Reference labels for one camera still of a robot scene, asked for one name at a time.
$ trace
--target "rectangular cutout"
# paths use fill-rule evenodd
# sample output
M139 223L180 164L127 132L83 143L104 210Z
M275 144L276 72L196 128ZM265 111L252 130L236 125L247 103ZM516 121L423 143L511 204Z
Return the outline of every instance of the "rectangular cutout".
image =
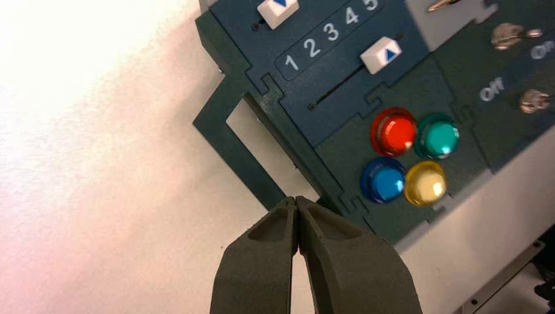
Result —
M320 197L242 99L226 123L287 196Z

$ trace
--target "number 1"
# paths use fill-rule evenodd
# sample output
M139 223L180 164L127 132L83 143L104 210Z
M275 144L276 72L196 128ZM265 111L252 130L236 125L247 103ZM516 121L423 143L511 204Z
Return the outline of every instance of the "number 1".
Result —
M287 59L285 59L285 65L289 65L289 64L291 64L291 66L293 67L293 69L295 69L295 71L298 71L298 66L296 65L293 58L290 55L287 55Z

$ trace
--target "metal toggle switch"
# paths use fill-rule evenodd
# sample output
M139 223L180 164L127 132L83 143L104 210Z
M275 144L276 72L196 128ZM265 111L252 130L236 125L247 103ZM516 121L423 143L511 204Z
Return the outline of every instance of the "metal toggle switch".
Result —
M520 98L520 110L534 113L549 107L550 96L538 90L527 90Z
M524 33L524 27L520 25L503 23L493 30L492 45L497 50L507 50L520 43L522 39L537 38L541 35L541 29L531 29Z

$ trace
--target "red button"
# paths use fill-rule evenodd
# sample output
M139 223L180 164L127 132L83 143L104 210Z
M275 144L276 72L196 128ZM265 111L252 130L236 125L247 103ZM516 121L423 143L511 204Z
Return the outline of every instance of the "red button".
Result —
M398 156L408 151L416 137L416 122L403 108L389 108L378 114L370 129L372 146L379 154Z
M382 127L381 134L384 148L391 150L408 150L416 137L413 121L405 116L389 117Z

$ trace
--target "blue button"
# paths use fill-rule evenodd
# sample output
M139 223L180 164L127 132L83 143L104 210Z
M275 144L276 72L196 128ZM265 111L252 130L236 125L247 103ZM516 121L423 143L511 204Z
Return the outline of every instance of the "blue button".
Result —
M371 161L363 171L361 190L374 203L387 203L397 198L404 188L404 168L390 157Z
M404 177L398 169L384 167L372 178L372 189L384 201L390 201L403 192Z

